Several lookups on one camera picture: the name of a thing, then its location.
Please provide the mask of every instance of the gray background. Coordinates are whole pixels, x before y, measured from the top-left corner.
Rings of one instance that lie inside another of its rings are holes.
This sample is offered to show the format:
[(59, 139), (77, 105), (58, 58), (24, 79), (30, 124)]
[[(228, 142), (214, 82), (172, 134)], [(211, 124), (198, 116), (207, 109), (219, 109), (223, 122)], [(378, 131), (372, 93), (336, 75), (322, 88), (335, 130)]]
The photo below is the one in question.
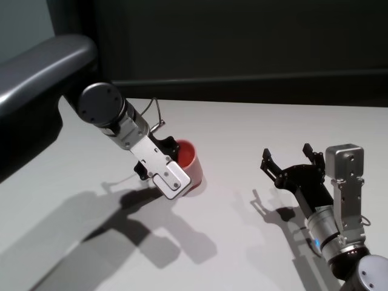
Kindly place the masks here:
[(46, 0), (0, 0), (0, 63), (54, 36)]

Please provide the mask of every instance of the dark wall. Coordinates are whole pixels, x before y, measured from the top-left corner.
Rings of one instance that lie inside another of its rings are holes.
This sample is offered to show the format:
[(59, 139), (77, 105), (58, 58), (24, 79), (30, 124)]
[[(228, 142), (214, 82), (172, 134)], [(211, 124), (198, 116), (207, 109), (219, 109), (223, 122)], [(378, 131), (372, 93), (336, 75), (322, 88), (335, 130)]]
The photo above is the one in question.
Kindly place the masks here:
[(388, 105), (388, 1), (47, 0), (133, 98)]
[(96, 0), (95, 11), (112, 79), (388, 67), (386, 0)]

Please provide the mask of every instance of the table surface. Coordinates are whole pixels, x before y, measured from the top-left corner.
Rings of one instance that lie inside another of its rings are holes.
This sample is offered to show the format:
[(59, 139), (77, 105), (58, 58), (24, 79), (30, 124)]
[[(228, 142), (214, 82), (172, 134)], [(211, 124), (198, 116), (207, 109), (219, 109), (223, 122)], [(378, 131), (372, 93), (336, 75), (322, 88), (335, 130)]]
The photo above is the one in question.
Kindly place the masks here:
[[(141, 111), (148, 101), (131, 103)], [(135, 158), (62, 99), (59, 138), (0, 185), (0, 290), (338, 290), (296, 200), (259, 169), (265, 147), (280, 167), (308, 163), (305, 142), (364, 147), (367, 245), (388, 257), (388, 109), (160, 105), (167, 125), (156, 136), (196, 145), (202, 184), (158, 198), (134, 175)], [(145, 118), (156, 123), (156, 109)]]

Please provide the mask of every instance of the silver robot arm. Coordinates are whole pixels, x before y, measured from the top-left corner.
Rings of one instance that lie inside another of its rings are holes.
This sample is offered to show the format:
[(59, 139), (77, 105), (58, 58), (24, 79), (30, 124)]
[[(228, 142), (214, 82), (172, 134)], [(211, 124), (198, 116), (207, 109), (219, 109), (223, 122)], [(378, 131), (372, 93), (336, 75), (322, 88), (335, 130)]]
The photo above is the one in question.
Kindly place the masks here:
[[(323, 153), (313, 152), (309, 144), (303, 152), (312, 165), (281, 170), (265, 149), (261, 168), (277, 188), (295, 195), (323, 258), (335, 277), (345, 281), (341, 291), (387, 290), (388, 259), (371, 255), (364, 244), (364, 150), (353, 144), (329, 147), (326, 165)], [(323, 184), (325, 175), (332, 179), (333, 198)]]
[(189, 189), (177, 164), (179, 145), (157, 140), (147, 122), (98, 70), (97, 49), (81, 35), (58, 36), (0, 65), (0, 182), (58, 136), (61, 96), (78, 116), (97, 126), (139, 160), (135, 171), (151, 178), (168, 199)]

